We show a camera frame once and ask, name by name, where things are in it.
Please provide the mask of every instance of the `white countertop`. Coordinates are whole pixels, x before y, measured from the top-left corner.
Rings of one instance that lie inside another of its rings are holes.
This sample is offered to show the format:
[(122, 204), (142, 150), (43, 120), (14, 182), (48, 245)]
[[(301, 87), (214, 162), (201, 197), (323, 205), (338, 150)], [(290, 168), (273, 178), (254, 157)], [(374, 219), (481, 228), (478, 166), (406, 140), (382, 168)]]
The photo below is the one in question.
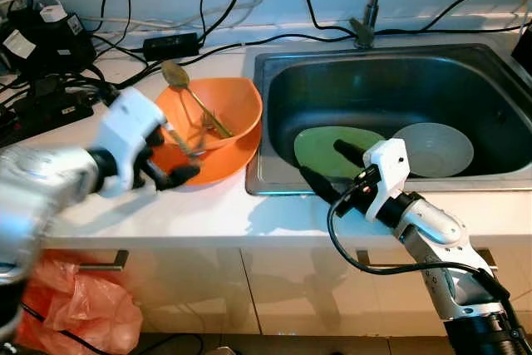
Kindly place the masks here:
[[(407, 44), (484, 42), (511, 63), (507, 49), (513, 35), (430, 35), (417, 38), (385, 37), (378, 47)], [(316, 44), (288, 42), (253, 49), (235, 49), (205, 58), (187, 67), (193, 78), (210, 76), (253, 77), (254, 55), (350, 48), (350, 42)], [(121, 81), (140, 64), (112, 53), (99, 63), (110, 81)], [(160, 74), (135, 85), (155, 99), (165, 88)], [(95, 137), (105, 107), (95, 115), (69, 126), (31, 138), (28, 144), (89, 145)], [(246, 193), (245, 170), (215, 185), (186, 186), (155, 193), (153, 186), (119, 198), (91, 195), (84, 203), (56, 217), (47, 233), (49, 248), (116, 249), (175, 246), (297, 246), (328, 242), (325, 217), (328, 205), (316, 196), (259, 197)], [(468, 226), (474, 244), (486, 241), (532, 238), (532, 191), (422, 193), (436, 206)], [(339, 234), (352, 245), (399, 247), (387, 229), (369, 224), (357, 211), (337, 222)]]

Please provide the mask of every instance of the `plastic bag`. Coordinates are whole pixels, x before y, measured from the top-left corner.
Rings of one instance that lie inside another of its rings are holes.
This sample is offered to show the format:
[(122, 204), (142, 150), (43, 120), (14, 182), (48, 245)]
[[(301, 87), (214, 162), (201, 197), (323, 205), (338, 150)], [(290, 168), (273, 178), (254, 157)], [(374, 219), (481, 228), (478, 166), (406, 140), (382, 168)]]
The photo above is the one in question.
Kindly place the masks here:
[(17, 341), (51, 355), (93, 355), (68, 330), (107, 353), (127, 354), (136, 347), (142, 314), (118, 284), (79, 272), (75, 264), (44, 258), (24, 294), (24, 303), (46, 317), (24, 313)]

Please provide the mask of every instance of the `kitchen sink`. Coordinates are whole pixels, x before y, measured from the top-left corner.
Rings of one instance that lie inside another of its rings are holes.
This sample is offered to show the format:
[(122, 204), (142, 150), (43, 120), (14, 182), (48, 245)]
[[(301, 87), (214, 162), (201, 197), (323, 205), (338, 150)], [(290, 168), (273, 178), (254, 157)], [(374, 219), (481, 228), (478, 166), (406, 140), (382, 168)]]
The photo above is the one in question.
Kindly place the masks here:
[(264, 114), (246, 175), (252, 194), (312, 193), (293, 151), (307, 128), (353, 126), (390, 138), (417, 122), (458, 129), (475, 155), (459, 175), (410, 176), (406, 190), (532, 189), (532, 89), (486, 45), (262, 54), (254, 82)]

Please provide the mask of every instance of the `drawer handle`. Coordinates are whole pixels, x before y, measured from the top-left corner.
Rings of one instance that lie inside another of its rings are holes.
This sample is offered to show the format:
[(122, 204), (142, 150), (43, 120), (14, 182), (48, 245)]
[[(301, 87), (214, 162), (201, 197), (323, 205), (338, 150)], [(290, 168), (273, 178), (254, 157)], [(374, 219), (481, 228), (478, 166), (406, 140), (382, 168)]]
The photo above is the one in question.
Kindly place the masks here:
[(127, 249), (119, 249), (116, 251), (115, 260), (110, 263), (102, 264), (80, 264), (80, 270), (97, 270), (105, 272), (121, 272), (126, 266), (127, 257), (129, 257), (130, 252)]
[[(476, 249), (475, 251), (484, 259), (488, 266), (490, 266), (491, 270), (496, 272), (499, 269), (489, 249)], [(405, 264), (372, 264), (372, 261), (370, 261), (369, 259), (369, 253), (366, 249), (357, 250), (357, 259), (358, 262), (360, 262), (361, 264), (364, 264), (374, 269), (389, 269), (405, 266)]]

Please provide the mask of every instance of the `gold spoon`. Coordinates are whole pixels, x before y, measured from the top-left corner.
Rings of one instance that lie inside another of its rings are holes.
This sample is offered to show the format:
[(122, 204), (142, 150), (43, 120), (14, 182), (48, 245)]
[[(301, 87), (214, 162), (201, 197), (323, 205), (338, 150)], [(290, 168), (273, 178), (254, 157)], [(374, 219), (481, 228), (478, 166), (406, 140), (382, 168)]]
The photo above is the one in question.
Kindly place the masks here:
[(170, 60), (167, 60), (160, 65), (160, 68), (163, 72), (163, 77), (166, 79), (168, 85), (170, 85), (172, 89), (177, 91), (186, 89), (190, 93), (190, 95), (202, 108), (207, 117), (212, 121), (214, 128), (223, 138), (233, 136), (233, 133), (229, 129), (227, 129), (227, 127), (222, 124), (222, 122), (220, 122), (219, 119), (216, 118), (214, 114), (210, 112), (210, 110), (203, 104), (200, 98), (197, 97), (196, 94), (190, 90), (190, 78), (182, 66), (179, 66), (174, 62), (171, 62)]

